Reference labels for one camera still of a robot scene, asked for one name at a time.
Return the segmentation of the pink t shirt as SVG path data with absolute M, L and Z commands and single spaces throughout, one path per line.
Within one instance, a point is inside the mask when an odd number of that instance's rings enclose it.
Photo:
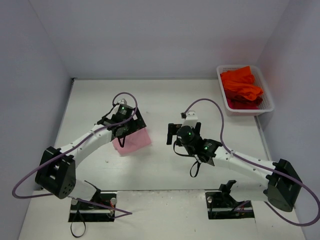
M 149 146 L 152 143 L 146 128 L 140 129 L 125 137 L 124 147 L 121 147 L 119 140 L 115 138 L 112 141 L 114 149 L 120 156 L 126 156 L 137 150 Z

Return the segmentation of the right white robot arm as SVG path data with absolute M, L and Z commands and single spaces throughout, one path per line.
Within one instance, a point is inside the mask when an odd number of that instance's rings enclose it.
M 223 144 L 213 139 L 202 138 L 201 123 L 195 126 L 169 123 L 167 145 L 184 147 L 185 158 L 194 158 L 197 169 L 208 164 L 234 171 L 256 181 L 255 184 L 241 186 L 231 179 L 221 184 L 221 200 L 233 206 L 244 200 L 267 201 L 273 207 L 291 212 L 301 190 L 300 180 L 292 164 L 280 159 L 277 162 L 261 160 L 235 151 L 227 151 Z

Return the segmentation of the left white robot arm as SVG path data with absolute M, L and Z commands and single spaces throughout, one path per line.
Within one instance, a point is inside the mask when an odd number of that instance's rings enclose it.
M 59 199 L 82 199 L 89 210 L 100 204 L 100 189 L 78 180 L 78 165 L 100 147 L 112 143 L 120 155 L 127 155 L 150 144 L 146 123 L 138 108 L 117 103 L 116 112 L 103 116 L 93 128 L 61 148 L 48 147 L 41 158 L 35 182 Z

